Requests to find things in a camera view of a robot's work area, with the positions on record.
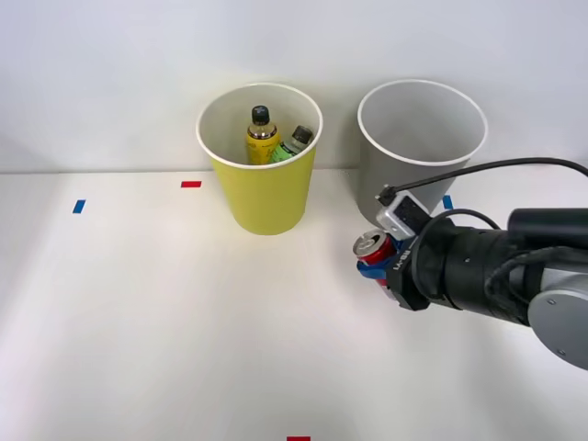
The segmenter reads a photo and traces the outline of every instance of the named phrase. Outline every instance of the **can lid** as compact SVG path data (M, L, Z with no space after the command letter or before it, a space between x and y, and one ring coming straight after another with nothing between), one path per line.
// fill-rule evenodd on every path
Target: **can lid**
M269 123L269 110L266 106L255 106L251 109L251 120L257 126L265 126Z
M292 133L292 138L296 141L302 142L303 144L308 144L312 138L312 130L307 129L304 126L298 126L294 133Z
M372 230L359 236L353 245L357 257L374 254L386 242L387 234L383 230Z

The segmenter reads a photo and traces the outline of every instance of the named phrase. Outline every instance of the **paper cup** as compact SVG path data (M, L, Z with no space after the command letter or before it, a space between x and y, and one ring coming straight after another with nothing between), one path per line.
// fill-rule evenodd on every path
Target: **paper cup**
M376 87L361 101L362 132L357 205L375 225L375 196L398 186L462 168L488 136L480 107L458 90L432 81L400 80ZM433 210L453 183L411 190Z
M282 139L298 125L314 133L311 144L287 161L249 165L245 134L251 109L264 105ZM212 101L198 118L196 135L220 180L235 220L255 234L280 234L304 214L322 113L308 95L287 85L260 83L231 90Z

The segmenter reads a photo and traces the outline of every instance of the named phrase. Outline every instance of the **red tape marker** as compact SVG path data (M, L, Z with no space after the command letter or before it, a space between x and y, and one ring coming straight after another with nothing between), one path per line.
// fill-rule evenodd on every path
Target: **red tape marker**
M182 181L182 188L200 188L202 181Z

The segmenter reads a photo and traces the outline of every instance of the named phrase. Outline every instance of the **label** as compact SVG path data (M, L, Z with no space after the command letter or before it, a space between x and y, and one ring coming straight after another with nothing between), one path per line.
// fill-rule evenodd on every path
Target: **label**
M290 150L284 142L281 142L272 153L272 157L269 162L271 164L280 163L282 161L286 161L287 159L293 158L296 155L296 152Z
M279 133L266 140L257 140L247 133L247 155L250 165L269 164L272 153L279 144Z

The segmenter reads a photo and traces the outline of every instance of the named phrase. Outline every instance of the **yellow paper cup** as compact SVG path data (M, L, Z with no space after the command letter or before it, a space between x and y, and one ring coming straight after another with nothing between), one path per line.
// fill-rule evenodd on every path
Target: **yellow paper cup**
M287 161L249 165L245 134L251 109L267 106L282 140L298 125L314 133L311 144ZM255 234L280 234L304 214L322 113L308 95L287 85L259 83L239 87L212 101L201 113L196 136L210 156L235 220Z

